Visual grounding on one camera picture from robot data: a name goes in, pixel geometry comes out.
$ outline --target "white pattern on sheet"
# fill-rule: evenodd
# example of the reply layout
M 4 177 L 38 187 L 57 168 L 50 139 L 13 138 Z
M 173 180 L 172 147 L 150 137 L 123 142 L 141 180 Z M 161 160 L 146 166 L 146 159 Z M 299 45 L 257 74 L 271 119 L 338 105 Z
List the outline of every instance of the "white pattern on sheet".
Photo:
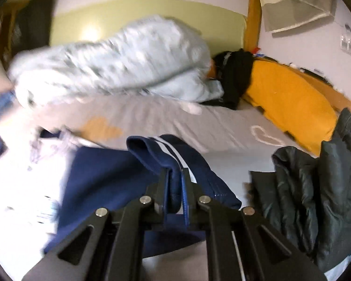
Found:
M 277 141 L 278 143 L 274 144 L 274 143 L 270 143 L 268 141 L 264 141 L 264 140 L 260 139 L 259 136 L 257 135 L 256 129 L 261 130 L 264 137 L 266 137 L 268 139 L 272 139 L 273 141 Z M 267 132 L 265 131 L 265 129 L 262 128 L 261 126 L 251 126 L 251 133 L 257 141 L 259 141 L 261 143 L 265 143 L 269 146 L 275 146 L 275 147 L 285 147 L 286 146 L 286 144 L 283 141 L 281 141 L 280 139 L 268 135 Z

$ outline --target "metal screw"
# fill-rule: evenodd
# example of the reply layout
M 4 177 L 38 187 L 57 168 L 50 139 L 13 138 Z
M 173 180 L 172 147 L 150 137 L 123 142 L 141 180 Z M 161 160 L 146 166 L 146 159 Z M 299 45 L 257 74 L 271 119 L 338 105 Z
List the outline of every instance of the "metal screw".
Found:
M 211 201 L 211 198 L 209 196 L 201 196 L 199 198 L 199 202 L 202 204 L 208 204 Z
M 105 215 L 107 215 L 108 213 L 108 209 L 107 208 L 99 208 L 95 211 L 95 214 L 98 216 L 98 217 L 103 217 Z
M 139 199 L 139 202 L 141 202 L 142 204 L 149 204 L 152 201 L 150 196 L 142 196 Z
M 255 213 L 255 209 L 253 209 L 252 207 L 244 207 L 243 213 L 245 215 L 253 215 Z

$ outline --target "yellow pillow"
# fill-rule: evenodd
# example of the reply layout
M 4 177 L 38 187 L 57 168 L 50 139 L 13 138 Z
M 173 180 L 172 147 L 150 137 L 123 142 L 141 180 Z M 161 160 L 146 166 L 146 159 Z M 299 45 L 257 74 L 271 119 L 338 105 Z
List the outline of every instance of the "yellow pillow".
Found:
M 287 66 L 255 61 L 247 90 L 254 106 L 283 132 L 315 155 L 321 141 L 329 141 L 337 116 L 327 99 Z

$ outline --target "electrical outlet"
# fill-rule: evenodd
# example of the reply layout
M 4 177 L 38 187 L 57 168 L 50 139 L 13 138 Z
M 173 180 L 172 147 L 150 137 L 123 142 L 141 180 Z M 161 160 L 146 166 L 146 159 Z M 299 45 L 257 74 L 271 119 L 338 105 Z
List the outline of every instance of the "electrical outlet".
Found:
M 341 35 L 341 50 L 351 55 L 351 28 L 345 24 L 345 32 Z

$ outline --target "orange stain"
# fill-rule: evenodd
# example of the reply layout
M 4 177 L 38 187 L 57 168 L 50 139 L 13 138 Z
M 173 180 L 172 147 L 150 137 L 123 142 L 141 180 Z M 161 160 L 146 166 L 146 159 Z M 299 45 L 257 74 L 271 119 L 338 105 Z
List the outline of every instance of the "orange stain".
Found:
M 80 137 L 89 141 L 106 141 L 122 136 L 123 132 L 116 126 L 110 126 L 105 117 L 93 117 L 80 130 Z

